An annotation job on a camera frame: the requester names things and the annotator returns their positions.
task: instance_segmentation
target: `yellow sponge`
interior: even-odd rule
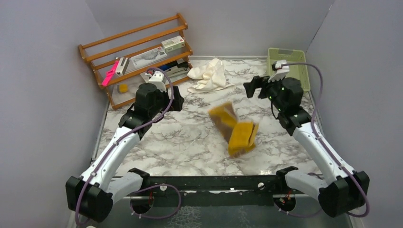
[[[255,136],[259,125],[253,122],[238,122],[232,130],[228,142],[228,153],[230,157],[238,157],[255,148]]]
[[[126,93],[127,91],[129,91],[129,87],[127,86],[127,84],[118,84],[117,91],[119,93],[123,94],[123,93]]]
[[[211,109],[209,115],[224,139],[228,142],[230,157],[238,157],[255,148],[253,142],[259,125],[253,122],[238,122],[231,102]]]

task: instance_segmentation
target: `white arm segment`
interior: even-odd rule
[[[154,84],[161,92],[166,92],[165,77],[161,71],[155,71],[148,83]]]
[[[143,183],[143,178],[134,173],[128,172],[123,177],[110,183],[108,191],[112,193],[114,204],[132,192],[138,191]]]
[[[276,62],[275,68],[278,70],[276,70],[276,72],[272,76],[270,76],[269,82],[282,80],[287,76],[287,74],[289,73],[289,66],[281,67],[281,65],[285,63],[287,63],[286,60],[279,60]]]
[[[333,149],[333,147],[327,142],[327,140],[320,133],[318,127],[315,124],[319,136],[325,142],[326,146],[330,149],[332,154],[338,159],[338,161],[350,172],[354,171],[354,168],[347,164]],[[315,137],[311,123],[305,123],[301,127],[297,127],[292,135],[307,151],[307,153],[314,160],[316,165],[322,171],[325,181],[328,185],[337,180],[337,176],[342,178],[347,177],[347,174],[341,170],[334,160],[330,157],[327,151],[324,149],[319,140]]]
[[[111,142],[106,146],[102,154],[98,157],[98,159],[81,175],[83,176],[83,181],[88,180],[88,177],[94,171],[94,168],[99,164],[101,159],[105,156],[106,152],[112,145],[115,143],[117,139],[119,139],[124,134],[128,133],[132,129],[127,127],[118,127],[116,132],[111,140]],[[96,176],[92,178],[90,181],[91,185],[95,183],[99,183],[99,188],[107,192],[109,182],[111,178],[115,175],[117,168],[122,163],[123,159],[130,152],[130,150],[140,142],[140,137],[137,133],[131,133],[126,136],[120,143],[115,146],[112,152],[104,161],[102,167],[98,170]]]
[[[327,184],[321,179],[309,176],[299,170],[288,172],[285,175],[287,185],[292,189],[297,189],[310,197],[316,199],[319,196],[319,189],[326,188]]]

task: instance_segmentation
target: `white wall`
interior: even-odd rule
[[[65,227],[106,105],[77,45],[103,35],[84,0],[0,5],[0,227]]]
[[[307,52],[327,139],[370,177],[366,228],[401,227],[403,2],[336,0]],[[309,71],[312,90],[318,77]]]
[[[266,56],[269,47],[307,50],[334,0],[86,2],[105,36],[152,23],[179,12],[189,24],[185,36],[193,48],[194,55]],[[116,46],[148,35],[150,32],[147,31],[138,37],[128,37]]]

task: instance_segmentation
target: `black metal bar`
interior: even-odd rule
[[[182,206],[272,206],[274,194],[286,194],[287,188],[280,186],[276,175],[254,176],[173,176],[147,177],[142,189],[158,184],[171,184],[181,194]],[[131,196],[149,196],[152,192],[153,207],[176,207],[177,192],[171,188],[155,188],[149,192]],[[132,199],[133,205],[143,202]]]
[[[263,191],[280,194],[276,191],[279,178],[276,175],[254,176],[150,176],[143,182],[142,189],[156,184],[171,184],[180,191],[191,190],[260,190],[258,185],[263,183]]]

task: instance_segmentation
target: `pink marker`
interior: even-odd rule
[[[106,77],[101,83],[102,86],[108,86],[108,84],[111,81],[113,75],[115,75],[117,65],[119,65],[119,59],[115,61],[115,64],[112,67],[112,69],[106,73]]]

